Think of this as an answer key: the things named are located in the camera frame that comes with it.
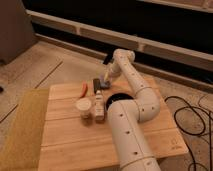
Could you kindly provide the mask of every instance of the wooden table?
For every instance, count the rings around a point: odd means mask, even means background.
[[[153,120],[140,124],[157,158],[188,152],[183,138],[152,77],[146,77],[156,91],[161,111]],[[87,96],[94,99],[93,85],[88,82]],[[82,83],[53,85],[41,145],[39,170],[91,170],[119,164],[107,121],[82,121],[75,102],[81,94]],[[125,80],[117,81],[110,90],[103,91],[105,100],[114,93],[131,95]]]

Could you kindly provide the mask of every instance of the cable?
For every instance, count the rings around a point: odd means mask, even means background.
[[[209,168],[210,168],[210,171],[212,171],[213,170],[213,160],[212,160],[212,130],[211,130],[211,120],[212,120],[212,117],[211,117],[211,114],[213,113],[213,111],[212,110],[210,110],[210,109],[208,109],[208,108],[206,108],[206,107],[204,107],[204,106],[202,106],[201,105],[201,101],[204,99],[204,97],[206,97],[207,96],[207,94],[205,94],[205,95],[203,95],[199,100],[198,100],[198,105],[200,106],[200,107],[202,107],[203,109],[205,109],[206,111],[208,111],[209,112]]]
[[[186,106],[184,107],[181,107],[179,109],[177,109],[175,112],[174,112],[174,120],[178,126],[178,128],[184,132],[185,134],[187,135],[190,135],[190,136],[196,136],[198,138],[201,138],[202,140],[204,140],[207,144],[209,144],[209,158],[210,158],[210,164],[209,164],[209,169],[210,171],[212,171],[212,142],[211,142],[211,133],[212,133],[212,130],[211,130],[211,121],[213,121],[213,118],[211,116],[211,113],[213,113],[211,110],[203,107],[201,105],[201,100],[204,98],[205,96],[201,97],[198,101],[198,105],[199,107],[197,106],[192,106],[189,102],[187,102],[184,98],[182,97],[179,97],[179,96],[169,96],[165,99],[165,101],[168,101],[169,99],[176,99],[176,100],[180,100],[182,102],[184,102],[186,104]],[[184,129],[178,119],[177,119],[177,115],[182,111],[182,110],[186,110],[186,109],[190,109],[191,111],[193,111],[193,113],[199,118],[200,122],[202,123],[202,129],[199,131],[199,132],[190,132],[186,129]],[[205,114],[206,116],[208,116],[208,119],[209,119],[209,130],[208,132],[206,133],[206,123],[204,121],[204,119],[202,118],[202,114]],[[206,136],[206,135],[209,135],[209,142],[203,138],[203,136]],[[193,166],[193,170],[196,171],[197,170],[197,165],[199,165],[200,167],[202,167],[203,169],[207,170],[208,169],[201,163],[198,163],[196,162],[195,160],[195,157],[194,157],[194,154],[191,150],[191,148],[188,146],[188,144],[186,143],[188,149],[189,149],[189,154],[192,158],[192,163],[189,164],[188,166],[188,171],[191,170],[192,166]]]

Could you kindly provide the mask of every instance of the floor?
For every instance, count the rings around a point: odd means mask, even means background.
[[[0,94],[0,120],[10,114],[0,124],[0,147],[3,146],[8,129],[15,116],[15,110],[23,93],[33,88],[48,88],[52,84],[67,82],[82,82],[91,80],[103,74],[106,66],[102,61],[91,56],[66,50],[46,42],[40,41],[30,50],[16,58],[6,66],[0,66],[0,85],[5,91]],[[192,89],[174,82],[155,77],[164,98],[180,96],[197,105],[199,98],[206,92]],[[213,110],[213,95],[207,94],[202,100],[202,105]],[[169,100],[168,106],[172,112],[184,106],[177,100]],[[189,110],[181,112],[178,117],[181,126],[190,131],[199,131],[202,125],[195,115]],[[192,148],[196,161],[209,167],[208,144],[197,137],[183,136]],[[191,163],[189,154],[165,159],[161,164],[164,171],[187,170]]]

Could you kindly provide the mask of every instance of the orange object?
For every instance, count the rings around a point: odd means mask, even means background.
[[[83,83],[81,95],[79,98],[85,97],[85,95],[87,94],[87,91],[88,91],[88,85],[87,83]]]

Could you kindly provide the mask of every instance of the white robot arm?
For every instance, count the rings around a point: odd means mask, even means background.
[[[138,122],[153,119],[160,111],[159,99],[149,84],[130,63],[134,52],[117,49],[114,62],[104,80],[113,81],[121,71],[132,88],[135,99],[119,100],[108,108],[108,121],[123,171],[160,171]]]

